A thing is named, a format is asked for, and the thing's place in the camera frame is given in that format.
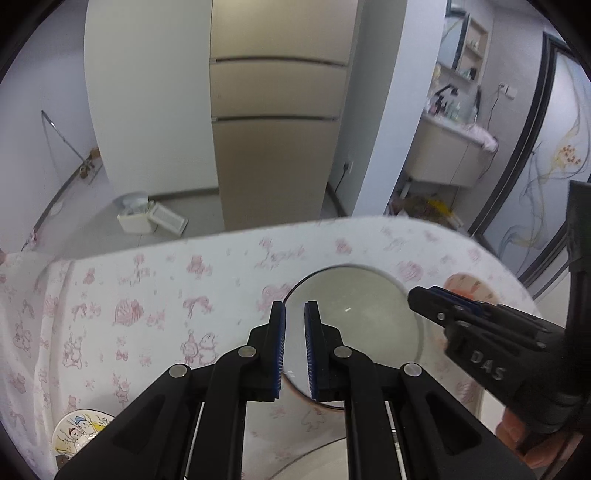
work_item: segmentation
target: white bed sheet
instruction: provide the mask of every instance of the white bed sheet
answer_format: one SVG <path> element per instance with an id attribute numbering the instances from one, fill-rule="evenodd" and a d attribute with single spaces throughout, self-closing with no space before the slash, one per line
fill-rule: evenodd
<path id="1" fill-rule="evenodd" d="M 517 279 L 475 242 L 411 219 L 328 220 L 51 260 L 26 253 L 0 265 L 0 419 L 42 480 L 56 471 L 50 441 L 62 415 L 117 415 L 170 365 L 211 364 L 322 268 L 365 265 L 409 289 L 469 273 L 501 302 L 537 314 Z M 439 381 L 457 368 L 432 363 L 423 365 Z M 447 386 L 468 406 L 472 387 Z M 269 478 L 344 435 L 341 412 L 283 388 L 273 404 L 249 404 L 244 477 Z"/>

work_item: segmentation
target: human hand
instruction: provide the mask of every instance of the human hand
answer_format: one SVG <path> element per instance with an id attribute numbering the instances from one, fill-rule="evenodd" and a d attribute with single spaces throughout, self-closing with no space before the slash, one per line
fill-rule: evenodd
<path id="1" fill-rule="evenodd" d="M 545 441 L 538 446 L 532 448 L 525 455 L 517 451 L 517 447 L 524 440 L 528 433 L 525 424 L 517 418 L 517 416 L 510 410 L 505 409 L 501 423 L 496 427 L 496 436 L 507 445 L 519 458 L 521 458 L 530 468 L 539 468 L 548 466 L 556 457 L 561 449 L 568 433 L 561 431 L 552 434 Z M 582 435 L 575 433 L 569 444 L 564 449 L 561 455 L 561 460 L 569 458 L 577 445 L 579 444 Z"/>

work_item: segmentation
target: toiletry bottle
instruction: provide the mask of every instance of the toiletry bottle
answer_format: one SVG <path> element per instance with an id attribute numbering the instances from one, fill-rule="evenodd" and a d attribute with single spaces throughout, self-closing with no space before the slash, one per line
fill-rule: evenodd
<path id="1" fill-rule="evenodd" d="M 447 105 L 446 109 L 445 109 L 445 116 L 450 118 L 450 115 L 453 112 L 453 109 L 456 107 L 456 102 L 455 100 L 450 100 L 449 104 Z"/>
<path id="2" fill-rule="evenodd" d="M 472 111 L 470 112 L 470 124 L 475 124 L 476 123 L 476 117 L 478 116 L 478 108 L 476 108 L 476 105 L 474 105 L 472 107 Z"/>
<path id="3" fill-rule="evenodd" d="M 437 113 L 437 102 L 435 101 L 435 98 L 431 98 L 428 104 L 429 110 L 427 111 L 430 115 L 435 115 Z"/>
<path id="4" fill-rule="evenodd" d="M 449 118 L 457 122 L 457 118 L 460 115 L 460 102 L 456 103 L 449 113 Z"/>

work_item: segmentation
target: gray floor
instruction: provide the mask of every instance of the gray floor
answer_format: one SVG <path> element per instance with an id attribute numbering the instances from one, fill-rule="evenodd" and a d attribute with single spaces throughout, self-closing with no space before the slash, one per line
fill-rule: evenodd
<path id="1" fill-rule="evenodd" d="M 161 227 L 149 235 L 125 233 L 117 220 L 114 197 L 104 169 L 90 186 L 76 181 L 63 195 L 61 211 L 44 222 L 36 250 L 78 260 L 179 239 Z M 195 195 L 161 203 L 189 220 L 182 238 L 224 231 L 219 195 Z M 335 217 L 336 208 L 325 195 L 320 218 Z"/>
<path id="2" fill-rule="evenodd" d="M 181 238 L 224 231 L 222 204 L 218 195 L 191 196 L 161 203 L 189 220 Z M 112 203 L 101 210 L 67 239 L 59 256 L 80 259 L 179 239 L 160 227 L 149 235 L 125 233 L 117 220 L 118 213 Z"/>

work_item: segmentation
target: wall shelf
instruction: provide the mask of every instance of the wall shelf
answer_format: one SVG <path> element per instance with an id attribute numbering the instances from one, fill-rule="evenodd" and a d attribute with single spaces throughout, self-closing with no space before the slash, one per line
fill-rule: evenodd
<path id="1" fill-rule="evenodd" d="M 447 66 L 445 66 L 445 65 L 443 65 L 441 63 L 439 63 L 439 66 L 441 67 L 442 70 L 445 70 L 446 72 L 451 73 L 454 76 L 454 78 L 460 79 L 463 82 L 466 82 L 468 84 L 474 83 L 474 80 L 472 80 L 472 79 L 470 79 L 468 77 L 464 77 L 464 75 L 460 75 L 457 71 L 455 71 L 454 69 L 452 69 L 450 67 L 447 67 Z"/>
<path id="2" fill-rule="evenodd" d="M 471 53 L 474 56 L 478 57 L 479 59 L 484 57 L 484 55 L 482 53 L 480 53 L 477 49 L 475 49 L 474 47 L 472 47 L 470 45 L 466 45 L 466 49 L 464 50 L 464 53 Z"/>

